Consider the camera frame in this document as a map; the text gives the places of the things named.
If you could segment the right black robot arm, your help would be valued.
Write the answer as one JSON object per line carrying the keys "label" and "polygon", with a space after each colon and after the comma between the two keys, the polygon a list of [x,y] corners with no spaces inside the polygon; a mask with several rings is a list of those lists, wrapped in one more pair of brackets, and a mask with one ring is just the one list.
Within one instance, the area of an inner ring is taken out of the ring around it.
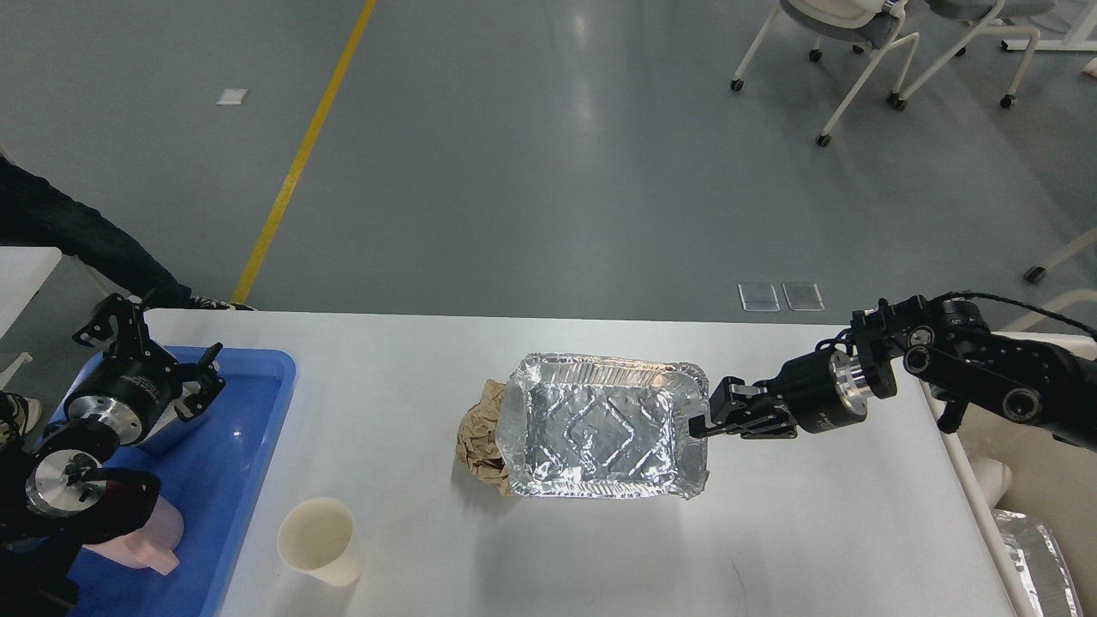
{"label": "right black robot arm", "polygon": [[1093,452],[1094,361],[1058,344],[992,332],[979,300],[970,291],[900,303],[881,298],[812,352],[787,360],[777,375],[753,384],[725,375],[708,413],[689,420],[690,435],[792,439],[853,426],[866,420],[870,399],[897,394],[893,364],[900,361],[945,403],[941,433],[954,434],[976,405]]}

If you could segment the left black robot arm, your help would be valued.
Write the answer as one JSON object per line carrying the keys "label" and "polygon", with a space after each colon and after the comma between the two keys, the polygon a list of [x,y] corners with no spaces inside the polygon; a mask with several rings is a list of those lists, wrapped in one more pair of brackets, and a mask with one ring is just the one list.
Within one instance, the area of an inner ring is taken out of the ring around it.
{"label": "left black robot arm", "polygon": [[196,361],[152,340],[140,298],[103,298],[72,335],[99,362],[29,446],[3,444],[3,614],[65,616],[79,601],[69,577],[80,550],[137,531],[152,518],[162,483],[149,471],[109,465],[125,446],[210,411],[225,388],[220,343]]}

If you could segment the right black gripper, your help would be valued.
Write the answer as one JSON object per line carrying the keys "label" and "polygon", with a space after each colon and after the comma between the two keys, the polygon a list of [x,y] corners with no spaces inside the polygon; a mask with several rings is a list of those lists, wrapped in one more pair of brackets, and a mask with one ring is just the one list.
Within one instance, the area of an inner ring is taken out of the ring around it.
{"label": "right black gripper", "polygon": [[725,375],[708,402],[708,418],[721,422],[710,425],[704,416],[691,417],[688,430],[697,439],[724,434],[740,439],[794,439],[796,425],[819,434],[860,424],[867,419],[870,399],[895,394],[892,363],[828,347],[788,360],[768,379],[767,388],[748,386]]}

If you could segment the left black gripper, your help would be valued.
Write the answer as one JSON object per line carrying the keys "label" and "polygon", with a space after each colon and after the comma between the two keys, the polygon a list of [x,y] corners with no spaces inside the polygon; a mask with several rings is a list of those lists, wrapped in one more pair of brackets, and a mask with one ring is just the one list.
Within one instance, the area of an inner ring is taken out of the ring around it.
{"label": "left black gripper", "polygon": [[192,422],[211,410],[225,388],[212,344],[195,362],[177,362],[156,355],[138,300],[110,294],[72,333],[78,346],[102,354],[90,374],[63,402],[68,422],[90,419],[112,429],[123,446],[142,444],[171,406],[180,422]]}

